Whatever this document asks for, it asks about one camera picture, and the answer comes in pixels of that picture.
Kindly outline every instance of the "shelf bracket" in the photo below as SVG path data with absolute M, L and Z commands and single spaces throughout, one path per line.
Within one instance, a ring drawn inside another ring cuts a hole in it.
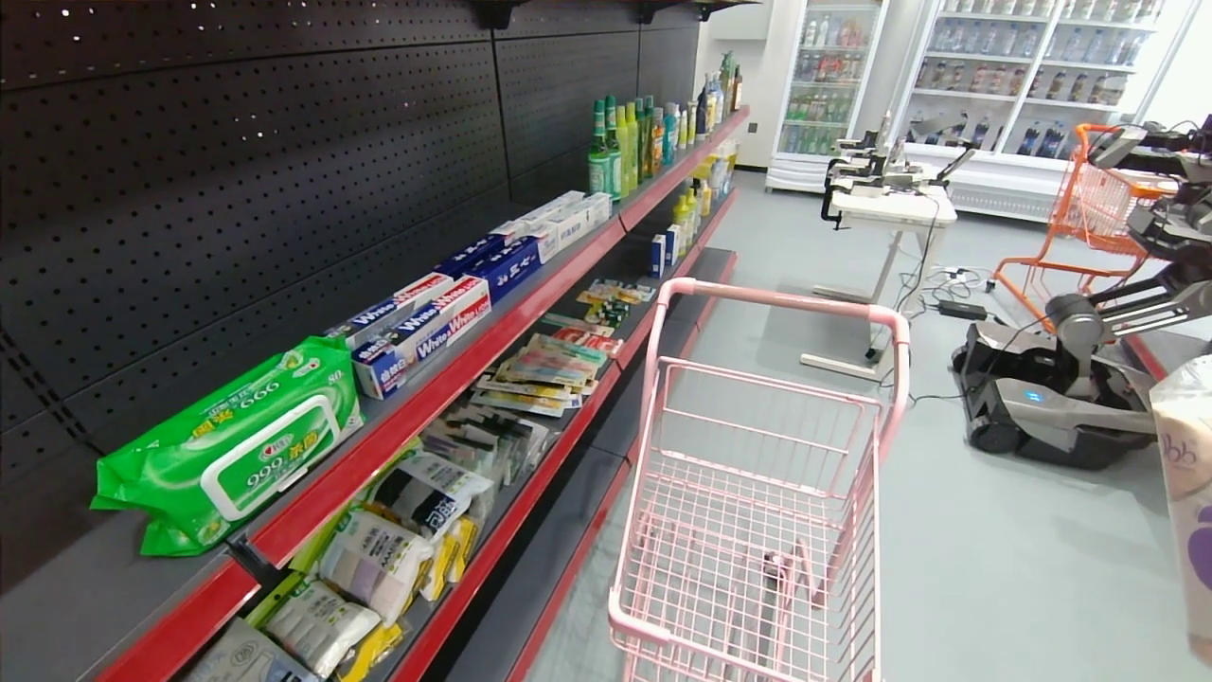
M 471 0 L 471 11 L 476 23 L 482 29 L 505 30 L 513 17 L 514 7 L 525 5 L 527 0 Z

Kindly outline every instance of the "tissue package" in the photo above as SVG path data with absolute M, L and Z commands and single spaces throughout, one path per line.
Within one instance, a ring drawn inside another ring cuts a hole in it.
M 308 338 L 98 460 L 92 509 L 144 510 L 144 555 L 199 555 L 361 425 L 344 340 Z

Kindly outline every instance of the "blue toothpaste box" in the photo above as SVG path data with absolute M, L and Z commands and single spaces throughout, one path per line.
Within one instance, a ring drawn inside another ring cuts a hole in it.
M 522 236 L 476 263 L 470 274 L 488 282 L 492 302 L 497 303 L 524 279 L 534 274 L 554 250 L 554 239 L 550 235 Z
M 359 388 L 371 399 L 387 399 L 405 385 L 410 372 L 453 344 L 491 310 L 488 283 L 478 276 L 459 277 L 450 291 L 354 351 Z
M 464 246 L 459 252 L 438 263 L 434 271 L 459 277 L 470 271 L 471 265 L 480 262 L 485 256 L 499 251 L 505 245 L 505 235 L 490 231 L 471 243 Z
M 448 291 L 454 285 L 450 275 L 431 271 L 396 291 L 390 298 L 371 305 L 324 332 L 328 338 L 344 338 L 353 351 L 370 344 L 376 336 L 408 319 L 417 306 Z

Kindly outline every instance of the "store shelf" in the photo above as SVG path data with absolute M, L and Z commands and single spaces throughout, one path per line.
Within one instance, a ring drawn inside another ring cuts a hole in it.
M 1133 74 L 1136 73 L 1136 67 L 1124 67 L 1119 64 L 1098 64 L 1098 63 L 1086 63 L 1086 62 L 1063 62 L 1060 59 L 1044 59 L 1040 63 L 1041 67 L 1059 67 L 1063 69 L 1086 69 L 1090 71 L 1109 71 L 1109 73 L 1122 73 Z
M 1013 102 L 1016 99 L 1012 94 L 991 94 L 989 92 L 967 92 L 964 90 L 930 90 L 925 87 L 914 87 L 914 94 L 925 94 L 927 97 L 960 97 L 962 99 L 988 99 L 990 102 Z
M 1140 33 L 1156 33 L 1154 24 L 1138 24 L 1131 22 L 1104 22 L 1102 19 L 1060 19 L 1057 27 L 1091 27 L 1091 28 L 1117 28 L 1122 30 L 1137 30 Z
M 976 12 L 939 12 L 941 19 L 965 19 L 981 22 L 1017 22 L 1021 24 L 1046 24 L 1048 17 L 1036 17 L 1034 15 L 978 15 Z
M 1002 57 L 1000 55 L 978 55 L 968 52 L 926 52 L 927 59 L 966 59 L 973 62 L 995 62 L 999 64 L 1030 64 L 1030 57 Z
M 1040 107 L 1059 107 L 1063 109 L 1087 109 L 1091 111 L 1116 111 L 1119 107 L 1113 104 L 1091 104 L 1088 102 L 1065 102 L 1063 99 L 1041 99 L 1039 97 L 1028 97 L 1024 102 L 1025 104 L 1037 104 Z

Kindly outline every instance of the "glass-door refrigerator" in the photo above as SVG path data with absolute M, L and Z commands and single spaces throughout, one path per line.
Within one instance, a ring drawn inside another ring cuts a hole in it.
M 836 141 L 853 137 L 886 8 L 876 0 L 805 2 L 767 188 L 824 189 Z
M 931 0 L 896 130 L 956 207 L 1047 220 L 1080 122 L 1140 122 L 1201 0 Z M 942 130 L 937 121 L 951 125 Z

